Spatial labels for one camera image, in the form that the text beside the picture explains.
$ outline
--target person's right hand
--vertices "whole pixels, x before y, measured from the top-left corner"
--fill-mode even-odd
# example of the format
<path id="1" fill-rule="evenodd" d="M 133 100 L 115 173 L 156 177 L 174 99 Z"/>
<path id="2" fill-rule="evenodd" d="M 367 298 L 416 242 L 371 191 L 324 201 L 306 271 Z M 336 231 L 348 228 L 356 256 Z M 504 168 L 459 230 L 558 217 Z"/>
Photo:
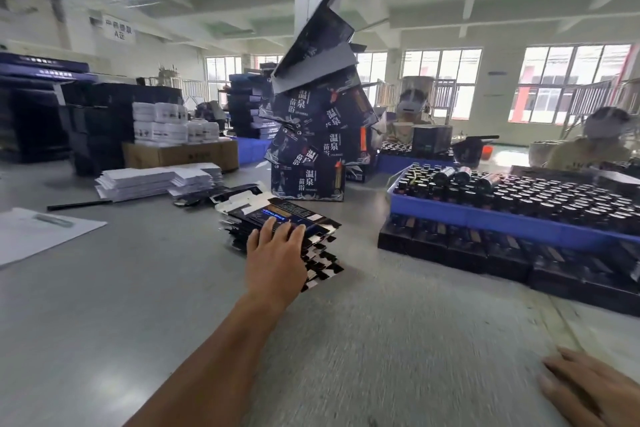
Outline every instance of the person's right hand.
<path id="1" fill-rule="evenodd" d="M 246 285 L 251 296 L 281 314 L 293 302 L 307 280 L 300 257 L 305 225 L 298 225 L 287 240 L 291 223 L 282 223 L 275 233 L 275 218 L 269 218 L 260 233 L 253 230 L 246 243 Z"/>
<path id="2" fill-rule="evenodd" d="M 589 355 L 558 351 L 543 360 L 557 378 L 541 376 L 540 390 L 573 427 L 640 426 L 640 385 Z M 580 400 L 567 380 L 586 398 Z"/>

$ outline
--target finger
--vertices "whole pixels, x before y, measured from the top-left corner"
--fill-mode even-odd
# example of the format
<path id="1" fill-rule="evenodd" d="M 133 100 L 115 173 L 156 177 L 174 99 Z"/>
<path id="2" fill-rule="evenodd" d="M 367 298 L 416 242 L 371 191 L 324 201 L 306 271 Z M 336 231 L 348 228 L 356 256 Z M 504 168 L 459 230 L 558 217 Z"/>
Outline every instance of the finger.
<path id="1" fill-rule="evenodd" d="M 302 240 L 305 239 L 305 225 L 298 225 L 293 233 L 289 237 L 289 243 L 291 243 L 297 250 L 302 250 Z"/>
<path id="2" fill-rule="evenodd" d="M 586 366 L 567 361 L 560 356 L 545 358 L 542 363 L 556 376 L 562 375 L 571 380 L 594 400 L 602 398 L 602 378 Z"/>
<path id="3" fill-rule="evenodd" d="M 258 248 L 258 237 L 258 230 L 253 230 L 246 241 L 246 253 L 251 253 Z"/>
<path id="4" fill-rule="evenodd" d="M 562 358 L 564 358 L 565 360 L 586 366 L 606 380 L 610 380 L 615 383 L 631 383 L 633 385 L 637 385 L 637 383 L 628 376 L 623 375 L 618 370 L 615 370 L 606 363 L 597 360 L 596 358 L 590 357 L 586 353 L 569 350 L 568 348 L 558 348 L 558 351 L 562 355 Z"/>
<path id="5" fill-rule="evenodd" d="M 271 241 L 271 236 L 273 235 L 273 224 L 275 222 L 276 219 L 271 216 L 264 225 L 262 225 L 262 229 L 260 230 L 260 245 L 267 245 Z"/>
<path id="6" fill-rule="evenodd" d="M 540 375 L 540 390 L 547 399 L 575 427 L 605 427 L 597 416 L 585 407 L 576 395 L 565 385 Z"/>
<path id="7" fill-rule="evenodd" d="M 291 221 L 287 221 L 286 223 L 282 223 L 276 232 L 273 234 L 273 241 L 278 243 L 284 243 L 287 241 L 287 234 L 291 229 Z"/>

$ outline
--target blue tray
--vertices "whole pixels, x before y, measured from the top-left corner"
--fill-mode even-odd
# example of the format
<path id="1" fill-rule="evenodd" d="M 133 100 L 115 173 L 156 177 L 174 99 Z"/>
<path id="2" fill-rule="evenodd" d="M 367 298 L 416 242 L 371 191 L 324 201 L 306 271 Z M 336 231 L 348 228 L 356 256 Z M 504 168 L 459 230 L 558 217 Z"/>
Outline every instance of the blue tray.
<path id="1" fill-rule="evenodd" d="M 246 139 L 245 137 L 231 137 L 238 142 L 238 163 L 251 164 L 264 159 L 264 154 L 271 145 L 271 140 Z"/>
<path id="2" fill-rule="evenodd" d="M 380 154 L 378 156 L 378 172 L 386 172 L 387 174 L 396 174 L 403 169 L 406 169 L 414 162 L 418 162 L 420 165 L 441 165 L 447 167 L 449 165 L 457 165 L 455 162 L 444 162 L 442 160 L 428 160 L 418 159 L 415 157 L 402 157 L 401 155 L 387 155 Z"/>
<path id="3" fill-rule="evenodd" d="M 401 177 L 388 189 L 388 193 L 391 196 L 391 213 L 440 221 L 441 223 L 459 227 L 492 230 L 581 252 L 604 252 L 615 240 L 619 239 L 640 243 L 640 237 L 615 232 L 394 194 L 393 189 Z"/>

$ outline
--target wall sign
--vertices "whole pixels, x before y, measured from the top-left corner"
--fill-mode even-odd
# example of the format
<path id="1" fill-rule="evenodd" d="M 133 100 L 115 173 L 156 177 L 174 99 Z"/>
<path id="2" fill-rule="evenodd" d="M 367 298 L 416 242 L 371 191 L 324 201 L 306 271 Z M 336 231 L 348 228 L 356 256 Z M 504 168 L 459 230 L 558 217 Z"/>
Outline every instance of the wall sign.
<path id="1" fill-rule="evenodd" d="M 136 43 L 136 31 L 131 24 L 112 16 L 104 16 L 102 31 L 107 39 L 124 42 L 126 44 Z"/>

